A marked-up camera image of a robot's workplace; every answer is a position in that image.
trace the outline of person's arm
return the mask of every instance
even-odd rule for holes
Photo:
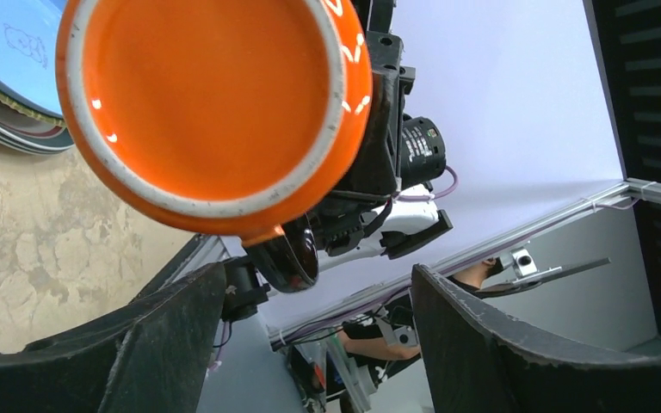
[[[384,337],[356,340],[345,332],[338,332],[346,353],[363,355],[372,359],[384,361],[409,360],[419,354],[419,347],[389,346]]]

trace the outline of stack of plates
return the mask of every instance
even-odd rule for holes
[[[0,143],[55,154],[74,143],[62,119],[54,49],[66,0],[0,0]]]

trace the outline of metal bracket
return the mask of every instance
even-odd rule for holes
[[[405,346],[405,347],[415,347],[419,344],[417,339],[417,332],[409,326],[401,326],[397,329],[387,322],[389,311],[386,308],[381,307],[376,314],[376,325],[379,326],[381,330],[381,335],[386,341],[388,346]]]
[[[503,268],[513,267],[513,271],[516,273],[516,278],[518,279],[538,273],[534,259],[525,247],[515,248],[510,252],[502,254],[498,259],[503,265]]]
[[[598,260],[588,261],[576,265],[562,265],[560,267],[549,268],[544,271],[536,272],[512,281],[505,281],[494,286],[489,286],[478,290],[475,295],[481,299],[491,299],[495,297],[503,297],[505,295],[522,293],[541,286],[553,280],[559,280],[569,275],[583,273],[593,268],[601,267],[602,265],[610,264],[612,261],[609,258],[601,258]]]

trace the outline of cartoon drawing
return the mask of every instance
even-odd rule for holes
[[[46,56],[41,38],[29,35],[18,28],[13,28],[8,23],[3,24],[3,35],[6,37],[6,44],[9,47],[18,50],[46,69],[49,58]]]

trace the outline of white cable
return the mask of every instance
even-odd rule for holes
[[[282,329],[279,329],[277,331],[277,334],[280,335],[280,342],[282,343],[282,347],[287,347],[287,343],[285,342],[285,337],[282,336]]]
[[[650,185],[654,185],[656,183],[657,183],[656,181],[652,181],[643,185],[642,188],[639,189],[639,198],[643,201],[647,201],[647,199],[645,198],[645,189],[647,189],[647,187],[649,187]]]

